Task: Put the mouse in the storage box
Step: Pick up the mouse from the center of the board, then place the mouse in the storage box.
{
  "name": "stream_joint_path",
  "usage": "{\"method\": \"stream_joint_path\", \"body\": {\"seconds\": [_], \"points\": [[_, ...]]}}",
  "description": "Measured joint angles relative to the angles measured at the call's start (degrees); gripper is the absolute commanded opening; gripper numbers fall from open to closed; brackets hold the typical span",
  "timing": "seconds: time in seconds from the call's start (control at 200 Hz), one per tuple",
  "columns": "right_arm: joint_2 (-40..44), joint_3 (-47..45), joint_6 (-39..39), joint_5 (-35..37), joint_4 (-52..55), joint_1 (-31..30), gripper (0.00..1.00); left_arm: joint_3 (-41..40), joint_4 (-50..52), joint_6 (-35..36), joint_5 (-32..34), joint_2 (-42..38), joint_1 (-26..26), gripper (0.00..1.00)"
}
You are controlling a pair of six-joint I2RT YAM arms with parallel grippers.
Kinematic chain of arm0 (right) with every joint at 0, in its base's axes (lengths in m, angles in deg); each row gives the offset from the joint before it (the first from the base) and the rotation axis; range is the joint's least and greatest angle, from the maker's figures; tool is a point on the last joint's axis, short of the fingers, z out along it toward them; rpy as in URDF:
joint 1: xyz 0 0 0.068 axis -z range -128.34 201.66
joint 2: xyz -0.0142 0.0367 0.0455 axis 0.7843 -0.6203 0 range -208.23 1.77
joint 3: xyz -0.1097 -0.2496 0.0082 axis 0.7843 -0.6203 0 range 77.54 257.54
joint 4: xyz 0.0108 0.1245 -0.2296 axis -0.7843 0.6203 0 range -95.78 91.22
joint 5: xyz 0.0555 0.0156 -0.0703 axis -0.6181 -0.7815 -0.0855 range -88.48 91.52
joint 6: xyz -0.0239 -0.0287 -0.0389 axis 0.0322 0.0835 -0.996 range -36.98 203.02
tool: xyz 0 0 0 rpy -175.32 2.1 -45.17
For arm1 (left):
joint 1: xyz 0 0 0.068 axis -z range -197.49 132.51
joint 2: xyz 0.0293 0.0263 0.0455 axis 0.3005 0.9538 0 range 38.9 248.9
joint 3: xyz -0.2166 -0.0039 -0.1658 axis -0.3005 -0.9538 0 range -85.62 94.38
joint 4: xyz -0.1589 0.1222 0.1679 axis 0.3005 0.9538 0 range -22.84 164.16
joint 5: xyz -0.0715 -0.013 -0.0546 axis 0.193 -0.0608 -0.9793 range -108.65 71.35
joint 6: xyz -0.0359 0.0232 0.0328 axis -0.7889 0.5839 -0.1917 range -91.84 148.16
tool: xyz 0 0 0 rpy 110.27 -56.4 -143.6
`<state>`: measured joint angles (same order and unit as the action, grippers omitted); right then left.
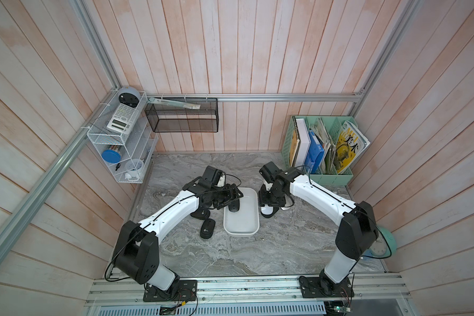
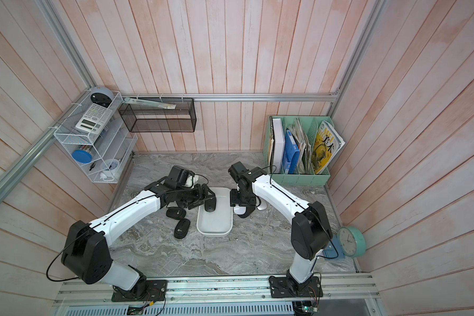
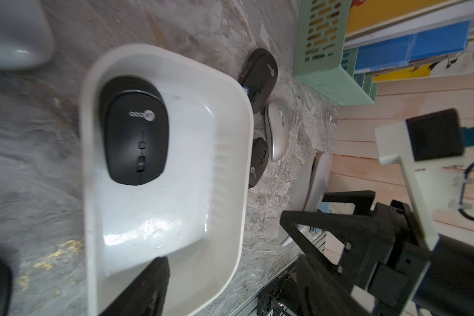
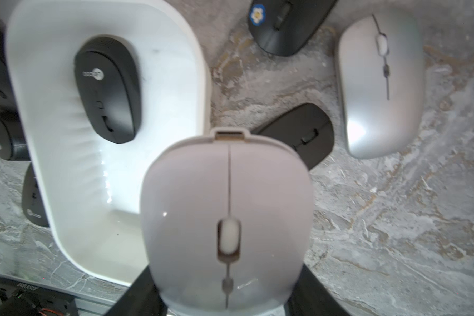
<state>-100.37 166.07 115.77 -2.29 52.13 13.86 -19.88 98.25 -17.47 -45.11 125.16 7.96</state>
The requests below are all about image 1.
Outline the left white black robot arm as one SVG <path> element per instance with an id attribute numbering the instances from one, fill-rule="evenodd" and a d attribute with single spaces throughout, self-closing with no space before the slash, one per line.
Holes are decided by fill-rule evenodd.
<path id="1" fill-rule="evenodd" d="M 212 209 L 225 208 L 244 197 L 240 191 L 241 183 L 226 182 L 229 176 L 224 171 L 209 166 L 202 176 L 185 184 L 176 197 L 159 211 L 138 223 L 125 222 L 105 271 L 106 280 L 112 281 L 109 271 L 116 267 L 138 284 L 149 284 L 163 291 L 170 290 L 178 275 L 161 263 L 161 242 L 192 213 L 197 218 L 206 220 Z"/>

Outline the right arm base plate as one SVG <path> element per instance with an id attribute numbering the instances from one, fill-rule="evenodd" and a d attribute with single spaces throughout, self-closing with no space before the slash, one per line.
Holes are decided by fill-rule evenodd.
<path id="1" fill-rule="evenodd" d="M 354 291 L 350 279 L 346 277 L 341 283 L 333 283 L 328 278 L 305 277 L 298 278 L 303 298 L 352 298 Z"/>

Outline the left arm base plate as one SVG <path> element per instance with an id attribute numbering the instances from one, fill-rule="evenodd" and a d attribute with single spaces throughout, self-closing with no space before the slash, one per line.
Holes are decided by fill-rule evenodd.
<path id="1" fill-rule="evenodd" d="M 144 285 L 144 302 L 190 302 L 196 301 L 197 280 L 175 280 L 167 290 L 161 290 L 149 283 Z"/>

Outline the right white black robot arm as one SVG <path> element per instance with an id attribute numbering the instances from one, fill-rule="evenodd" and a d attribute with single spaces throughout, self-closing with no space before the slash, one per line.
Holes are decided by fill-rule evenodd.
<path id="1" fill-rule="evenodd" d="M 298 197 L 327 216 L 337 227 L 336 250 L 320 272 L 319 287 L 332 291 L 341 284 L 362 255 L 377 241 L 380 230 L 373 208 L 367 202 L 356 203 L 337 195 L 310 179 L 295 167 L 286 171 L 273 162 L 259 170 L 263 185 L 258 194 L 261 214 L 271 218 L 279 209 L 291 208 Z"/>

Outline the white mouse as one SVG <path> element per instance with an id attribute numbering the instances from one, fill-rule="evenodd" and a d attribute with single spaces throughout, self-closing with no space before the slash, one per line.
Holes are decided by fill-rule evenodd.
<path id="1" fill-rule="evenodd" d="M 270 205 L 261 207 L 261 215 L 265 218 L 271 218 L 275 214 L 275 208 Z"/>

